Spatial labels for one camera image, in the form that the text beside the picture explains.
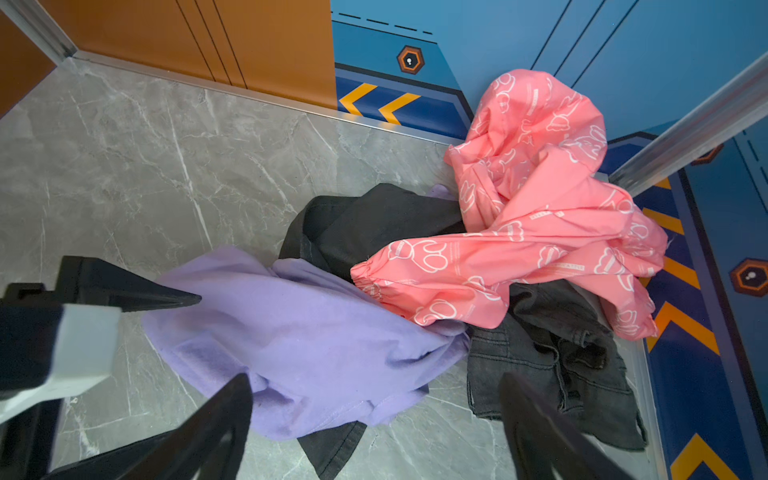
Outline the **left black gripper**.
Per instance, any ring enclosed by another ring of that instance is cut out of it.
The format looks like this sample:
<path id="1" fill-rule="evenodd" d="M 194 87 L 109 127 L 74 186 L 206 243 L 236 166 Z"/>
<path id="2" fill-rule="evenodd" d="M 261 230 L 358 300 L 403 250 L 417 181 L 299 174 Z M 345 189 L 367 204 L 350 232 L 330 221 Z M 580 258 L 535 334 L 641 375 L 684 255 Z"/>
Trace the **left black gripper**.
<path id="1" fill-rule="evenodd" d="M 1 477 L 47 473 L 62 401 L 112 373 L 120 309 L 201 300 L 93 257 L 63 257 L 54 294 L 42 284 L 9 285 L 1 298 Z"/>

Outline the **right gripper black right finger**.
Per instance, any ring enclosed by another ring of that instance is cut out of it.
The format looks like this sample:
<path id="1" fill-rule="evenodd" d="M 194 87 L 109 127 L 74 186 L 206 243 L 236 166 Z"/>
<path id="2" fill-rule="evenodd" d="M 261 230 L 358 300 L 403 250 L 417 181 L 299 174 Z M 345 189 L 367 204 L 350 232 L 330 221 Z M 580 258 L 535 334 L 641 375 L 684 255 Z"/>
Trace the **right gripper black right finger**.
<path id="1" fill-rule="evenodd" d="M 505 436 L 519 479 L 630 477 L 520 376 L 502 376 L 499 398 Z"/>

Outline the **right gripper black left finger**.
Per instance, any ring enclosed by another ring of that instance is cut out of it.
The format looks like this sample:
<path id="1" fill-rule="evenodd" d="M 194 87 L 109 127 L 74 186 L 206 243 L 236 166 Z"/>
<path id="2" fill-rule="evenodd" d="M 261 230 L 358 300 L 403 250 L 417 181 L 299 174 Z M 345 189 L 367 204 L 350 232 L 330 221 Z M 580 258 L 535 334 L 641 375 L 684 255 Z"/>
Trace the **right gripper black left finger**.
<path id="1" fill-rule="evenodd" d="M 234 479 L 253 398 L 239 373 L 178 428 L 60 467 L 47 479 Z"/>

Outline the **purple cloth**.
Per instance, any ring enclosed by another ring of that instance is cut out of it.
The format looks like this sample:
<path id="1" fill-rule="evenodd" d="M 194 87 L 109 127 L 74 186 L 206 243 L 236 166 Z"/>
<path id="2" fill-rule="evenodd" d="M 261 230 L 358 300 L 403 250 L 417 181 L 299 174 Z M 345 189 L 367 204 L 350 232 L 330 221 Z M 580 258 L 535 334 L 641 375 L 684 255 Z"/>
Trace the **purple cloth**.
<path id="1" fill-rule="evenodd" d="M 454 317 L 422 327 L 380 306 L 351 268 L 389 243 L 458 233 L 456 201 L 380 184 L 359 197 L 318 196 L 264 266 L 222 247 L 165 274 L 196 305 L 142 320 L 160 357 L 200 393 L 237 374 L 252 390 L 252 428 L 293 440 L 351 422 L 391 421 L 468 352 Z"/>

